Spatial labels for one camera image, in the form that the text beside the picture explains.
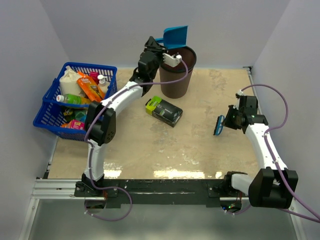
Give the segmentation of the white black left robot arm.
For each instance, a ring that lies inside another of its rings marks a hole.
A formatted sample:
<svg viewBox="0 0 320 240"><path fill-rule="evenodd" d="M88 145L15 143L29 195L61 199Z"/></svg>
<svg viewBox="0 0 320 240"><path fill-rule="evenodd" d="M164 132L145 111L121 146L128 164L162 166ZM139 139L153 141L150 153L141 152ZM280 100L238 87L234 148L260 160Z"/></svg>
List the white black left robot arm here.
<svg viewBox="0 0 320 240"><path fill-rule="evenodd" d="M143 97L151 88L156 73L168 50L154 37L149 37L140 54L137 67L126 85L105 99L93 101L85 120L85 142L88 143L87 166L76 187L92 196L99 196L104 190L104 160L107 144L116 134L117 115L131 102Z"/></svg>

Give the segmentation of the blue plastic dustpan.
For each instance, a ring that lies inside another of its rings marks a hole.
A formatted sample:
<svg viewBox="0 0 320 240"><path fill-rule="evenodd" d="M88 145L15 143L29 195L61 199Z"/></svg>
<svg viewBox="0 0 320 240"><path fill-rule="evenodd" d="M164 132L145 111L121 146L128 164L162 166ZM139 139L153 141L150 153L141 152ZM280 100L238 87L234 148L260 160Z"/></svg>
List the blue plastic dustpan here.
<svg viewBox="0 0 320 240"><path fill-rule="evenodd" d="M156 38L156 42L163 44L168 50L179 49L187 46L188 26L169 27L163 31L161 38Z"/></svg>

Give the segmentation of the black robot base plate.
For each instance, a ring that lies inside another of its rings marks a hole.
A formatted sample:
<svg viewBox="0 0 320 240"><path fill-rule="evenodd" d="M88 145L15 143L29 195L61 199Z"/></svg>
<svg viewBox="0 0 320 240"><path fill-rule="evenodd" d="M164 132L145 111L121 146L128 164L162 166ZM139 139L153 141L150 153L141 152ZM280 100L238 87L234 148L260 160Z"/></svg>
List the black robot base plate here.
<svg viewBox="0 0 320 240"><path fill-rule="evenodd" d="M244 197L222 179L104 179L100 188L88 181L75 184L74 196L105 201L107 208L135 205L202 205L219 208L221 202L235 202Z"/></svg>

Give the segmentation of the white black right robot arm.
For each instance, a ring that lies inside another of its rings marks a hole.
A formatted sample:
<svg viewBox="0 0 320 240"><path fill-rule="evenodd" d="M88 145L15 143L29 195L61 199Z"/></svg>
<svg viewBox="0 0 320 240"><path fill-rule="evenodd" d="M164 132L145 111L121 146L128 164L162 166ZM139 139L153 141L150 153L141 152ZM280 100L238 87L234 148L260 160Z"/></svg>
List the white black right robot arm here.
<svg viewBox="0 0 320 240"><path fill-rule="evenodd" d="M269 123L258 114L258 99L242 92L236 94L237 103L229 105L222 125L242 130L249 139L259 167L255 177L246 173L229 171L223 183L223 192L230 197L239 191L246 194L253 207L288 209L292 203L291 191L296 189L298 174L289 170L279 156L267 132Z"/></svg>

